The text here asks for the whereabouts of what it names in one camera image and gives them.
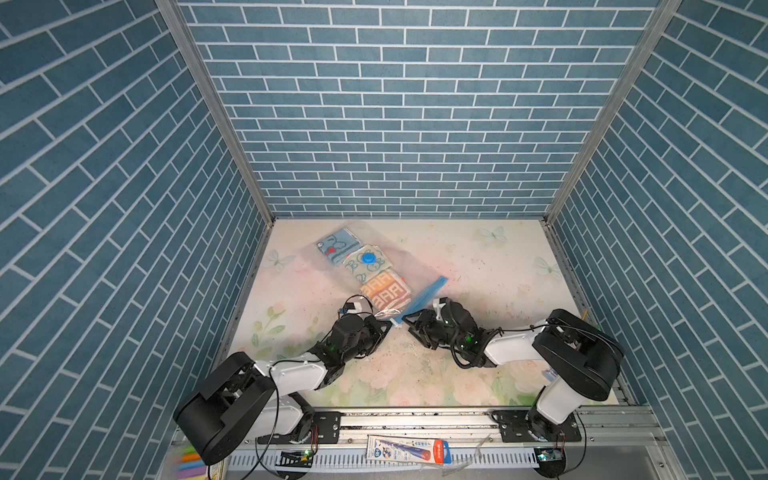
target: aluminum frame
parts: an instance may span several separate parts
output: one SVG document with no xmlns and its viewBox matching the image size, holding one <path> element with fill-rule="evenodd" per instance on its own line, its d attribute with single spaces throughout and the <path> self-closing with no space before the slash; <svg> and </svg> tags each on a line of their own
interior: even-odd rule
<svg viewBox="0 0 768 480">
<path fill-rule="evenodd" d="M 261 265 L 261 260 L 264 258 L 266 244 L 269 243 L 272 229 L 272 226 L 266 226 L 261 233 L 259 246 L 256 248 L 256 254 L 253 256 L 250 268 L 248 269 L 248 274 L 243 281 L 243 287 L 240 289 L 240 295 L 237 297 L 237 303 L 235 303 L 235 310 L 232 312 L 227 328 L 224 330 L 224 335 L 221 337 L 221 343 L 216 351 L 214 361 L 210 364 L 210 370 L 216 368 L 229 356 L 230 347 L 232 346 L 232 338 L 235 336 L 237 326 L 240 325 L 240 318 L 243 316 L 245 304 L 248 301 L 248 294 L 251 289 L 253 289 L 253 281 L 256 280 L 256 273 L 259 271 L 259 265 Z"/>
<path fill-rule="evenodd" d="M 624 103 L 624 99 L 632 89 L 637 77 L 643 71 L 645 63 L 650 58 L 654 48 L 656 48 L 656 44 L 661 39 L 664 30 L 667 29 L 680 3 L 681 0 L 660 0 L 659 5 L 651 14 L 645 30 L 643 30 L 643 35 L 640 37 L 637 45 L 635 45 L 635 48 L 632 49 L 627 63 L 624 64 L 624 70 L 621 71 L 611 93 L 608 95 L 605 106 L 600 110 L 598 117 L 592 125 L 592 129 L 587 133 L 587 137 L 584 139 L 584 143 L 581 145 L 573 165 L 571 165 L 571 169 L 565 175 L 563 183 L 555 194 L 552 203 L 547 207 L 544 214 L 544 219 L 547 222 L 553 223 L 560 214 L 568 199 L 568 195 L 573 191 L 579 177 L 584 173 L 584 169 L 592 161 L 592 155 L 594 155 L 600 142 L 603 141 L 605 133 L 614 121 L 619 108 Z"/>
<path fill-rule="evenodd" d="M 389 407 L 317 409 L 342 413 L 339 443 L 324 448 L 367 445 L 368 435 L 407 435 L 449 440 L 451 446 L 473 447 L 485 437 L 483 447 L 544 446 L 554 443 L 528 441 L 504 443 L 498 424 L 488 414 L 496 409 L 530 407 Z M 592 445 L 657 446 L 664 434 L 649 406 L 585 406 L 577 410 Z"/>
<path fill-rule="evenodd" d="M 240 143 L 240 139 L 237 138 L 230 116 L 221 102 L 221 98 L 214 86 L 214 81 L 205 66 L 202 55 L 200 55 L 200 50 L 197 49 L 197 44 L 192 37 L 192 31 L 189 25 L 187 25 L 187 20 L 184 18 L 184 13 L 182 13 L 177 0 L 155 0 L 155 3 L 160 10 L 163 20 L 168 25 L 170 35 L 176 41 L 176 46 L 179 48 L 181 56 L 187 63 L 195 85 L 200 90 L 200 94 L 208 106 L 211 117 L 213 117 L 219 129 L 224 143 L 227 144 L 232 159 L 235 165 L 237 165 L 237 170 L 248 186 L 248 191 L 251 197 L 253 197 L 253 201 L 264 217 L 267 226 L 271 227 L 274 224 L 275 216 L 272 214 L 270 205 L 267 203 L 259 187 L 259 182 L 256 180 L 256 175 L 250 166 L 248 156 L 243 149 L 243 145 Z"/>
<path fill-rule="evenodd" d="M 584 287 L 581 285 L 581 282 L 576 276 L 576 270 L 574 270 L 574 268 L 571 266 L 571 262 L 568 261 L 568 257 L 565 255 L 565 252 L 561 247 L 560 238 L 558 237 L 557 233 L 555 233 L 552 225 L 550 225 L 550 223 L 548 223 L 546 220 L 541 220 L 540 224 L 541 228 L 544 230 L 544 235 L 547 237 L 547 241 L 549 242 L 549 247 L 552 249 L 554 259 L 557 260 L 557 264 L 560 266 L 560 272 L 563 274 L 563 280 L 565 280 L 565 283 L 568 285 L 568 289 L 571 291 L 571 296 L 576 303 L 576 307 L 579 309 L 579 313 L 584 315 L 584 312 L 586 312 L 584 320 L 591 325 L 596 326 L 598 322 L 594 316 L 591 315 L 593 310 L 591 309 L 589 300 L 587 300 L 587 296 L 584 293 Z M 619 391 L 617 391 L 617 398 L 619 398 L 619 403 L 626 405 L 637 405 L 637 399 L 632 393 L 632 390 L 629 388 L 629 383 L 627 382 L 627 378 L 623 373 L 619 373 L 618 378 L 616 378 L 616 382 L 619 387 Z"/>
</svg>

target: metal mounting plate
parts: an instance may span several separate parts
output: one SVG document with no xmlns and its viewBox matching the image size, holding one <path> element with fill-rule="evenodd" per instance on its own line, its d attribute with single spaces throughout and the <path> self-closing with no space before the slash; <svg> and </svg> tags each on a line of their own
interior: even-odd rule
<svg viewBox="0 0 768 480">
<path fill-rule="evenodd" d="M 493 412 L 493 418 L 498 420 L 498 430 L 502 434 L 502 442 L 504 443 L 520 443 L 530 442 L 536 440 L 536 438 L 529 432 L 528 421 L 525 419 L 527 415 L 523 410 L 495 410 Z M 578 425 L 574 414 L 571 413 L 559 426 L 559 430 L 554 430 L 552 435 L 547 438 L 548 442 L 555 442 L 557 440 L 565 440 L 566 442 L 580 442 L 581 433 L 579 432 Z"/>
<path fill-rule="evenodd" d="M 341 430 L 341 412 L 322 411 L 315 412 L 312 418 L 313 424 L 317 425 L 317 442 L 321 445 L 332 445 L 339 443 L 339 431 Z M 259 445 L 266 445 L 270 436 L 265 435 L 256 439 Z M 277 435 L 272 437 L 271 445 L 295 445 L 291 443 L 290 435 Z"/>
</svg>

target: brick wall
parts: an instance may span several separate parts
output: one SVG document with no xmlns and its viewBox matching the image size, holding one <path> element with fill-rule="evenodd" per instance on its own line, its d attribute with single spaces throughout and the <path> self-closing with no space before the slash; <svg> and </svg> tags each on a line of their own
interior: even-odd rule
<svg viewBox="0 0 768 480">
<path fill-rule="evenodd" d="M 154 476 L 262 229 L 151 0 L 0 3 L 0 478 Z"/>
<path fill-rule="evenodd" d="M 541 216 L 657 0 L 181 2 L 278 216 Z"/>
<path fill-rule="evenodd" d="M 766 24 L 684 0 L 555 224 L 690 478 L 768 466 Z"/>
</svg>

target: floral printed mat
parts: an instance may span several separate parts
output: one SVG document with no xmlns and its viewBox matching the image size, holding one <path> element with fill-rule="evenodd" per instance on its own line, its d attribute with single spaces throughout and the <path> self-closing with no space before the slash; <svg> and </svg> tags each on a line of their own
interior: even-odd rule
<svg viewBox="0 0 768 480">
<path fill-rule="evenodd" d="M 578 312 L 536 220 L 361 224 L 447 276 L 439 295 L 462 303 L 480 326 L 526 326 L 556 308 Z M 341 220 L 276 222 L 232 352 L 286 358 L 326 335 L 344 299 L 357 292 L 320 271 L 309 256 L 321 255 L 312 251 L 317 239 L 345 225 L 358 233 L 355 223 Z M 360 240 L 366 242 L 362 235 Z M 424 348 L 403 326 L 392 328 L 373 355 L 349 362 L 332 385 L 302 395 L 316 407 L 531 405 L 548 383 L 541 374 L 547 368 L 543 361 L 521 361 L 462 370 L 449 352 Z M 617 403 L 613 393 L 606 403 Z"/>
</svg>

